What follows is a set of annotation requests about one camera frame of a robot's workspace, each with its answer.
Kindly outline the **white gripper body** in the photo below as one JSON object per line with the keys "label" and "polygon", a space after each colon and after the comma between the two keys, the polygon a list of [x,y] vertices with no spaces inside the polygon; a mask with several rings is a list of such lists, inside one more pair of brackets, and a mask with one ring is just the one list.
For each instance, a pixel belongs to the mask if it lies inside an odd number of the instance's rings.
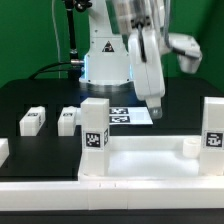
{"label": "white gripper body", "polygon": [[140,101],[160,101],[165,95],[165,84],[157,33],[150,28],[142,30],[146,59],[141,56],[138,32],[130,35],[128,50],[136,96]]}

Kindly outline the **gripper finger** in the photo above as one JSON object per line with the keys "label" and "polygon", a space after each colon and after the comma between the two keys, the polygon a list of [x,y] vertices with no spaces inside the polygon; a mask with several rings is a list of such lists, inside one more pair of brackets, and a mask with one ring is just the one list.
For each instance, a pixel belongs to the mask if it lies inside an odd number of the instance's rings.
{"label": "gripper finger", "polygon": [[160,119],[162,117],[162,107],[160,98],[148,98],[146,104],[152,119]]}

